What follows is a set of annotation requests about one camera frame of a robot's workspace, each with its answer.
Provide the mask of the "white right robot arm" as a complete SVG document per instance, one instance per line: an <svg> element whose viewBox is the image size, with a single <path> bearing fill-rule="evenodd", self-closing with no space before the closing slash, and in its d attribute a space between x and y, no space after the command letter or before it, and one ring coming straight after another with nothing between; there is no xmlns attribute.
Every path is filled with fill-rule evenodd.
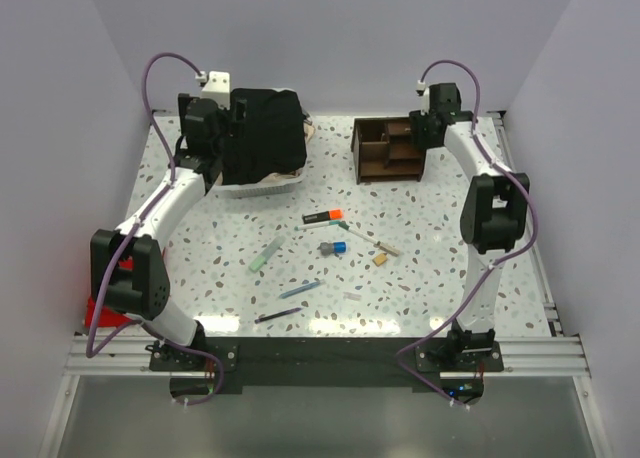
<svg viewBox="0 0 640 458"><path fill-rule="evenodd" d="M460 215L460 233L468 245L468 268L461 311L450 320L445 357L459 371L469 370L495 339L495 302L503 257L515 250L525 231L529 190L526 174L515 173L492 151L478 119L462 109L454 83L426 85L416 92L421 108L409 114L411 138L417 148L444 148L469 181Z"/></svg>

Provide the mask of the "orange black highlighter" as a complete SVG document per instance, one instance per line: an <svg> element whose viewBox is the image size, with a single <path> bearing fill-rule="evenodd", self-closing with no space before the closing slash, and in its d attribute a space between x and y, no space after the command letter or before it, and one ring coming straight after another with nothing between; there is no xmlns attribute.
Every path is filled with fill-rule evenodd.
<svg viewBox="0 0 640 458"><path fill-rule="evenodd" d="M304 224L315 224L315 223L320 223L324 221L341 220L342 218L343 218L343 212L340 209L317 212L314 214L302 216L302 220Z"/></svg>

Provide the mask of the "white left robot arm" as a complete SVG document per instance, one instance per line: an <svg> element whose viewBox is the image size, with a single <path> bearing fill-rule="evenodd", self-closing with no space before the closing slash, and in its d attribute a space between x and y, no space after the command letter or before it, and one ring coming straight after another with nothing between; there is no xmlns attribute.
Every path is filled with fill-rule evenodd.
<svg viewBox="0 0 640 458"><path fill-rule="evenodd" d="M247 101L234 98L229 108L211 98L185 94L179 99L182 136L169 150L165 177L144 204L112 231L100 229L90 241L94 312L86 355L96 356L104 308L129 317L173 347L173 360L185 370L207 358L202 325L170 299L163 251L182 218L204 198L223 169L226 145L244 129Z"/></svg>

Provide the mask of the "white marker green cap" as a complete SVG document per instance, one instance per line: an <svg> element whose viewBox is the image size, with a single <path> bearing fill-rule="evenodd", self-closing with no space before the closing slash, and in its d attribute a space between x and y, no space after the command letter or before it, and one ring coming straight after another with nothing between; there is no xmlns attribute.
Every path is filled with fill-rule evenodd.
<svg viewBox="0 0 640 458"><path fill-rule="evenodd" d="M379 248L381 246L381 242L378 239L376 239L376 238L374 238L372 236L369 236L366 233L363 233L363 232L359 231L358 229L356 229L355 227L347 224L344 221L340 221L338 223L338 226L340 228L344 229L345 231L347 231L347 232L349 232L349 233L351 233L351 234L353 234L353 235L355 235L355 236L357 236L357 237L359 237L359 238L371 243L374 247Z"/></svg>

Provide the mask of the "light green highlighter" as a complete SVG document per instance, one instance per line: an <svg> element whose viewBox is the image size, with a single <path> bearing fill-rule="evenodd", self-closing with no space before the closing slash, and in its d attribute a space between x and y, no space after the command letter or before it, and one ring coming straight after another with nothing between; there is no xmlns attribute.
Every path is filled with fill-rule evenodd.
<svg viewBox="0 0 640 458"><path fill-rule="evenodd" d="M282 236L274 238L249 264L252 272L258 272L268 260L281 248L285 239Z"/></svg>

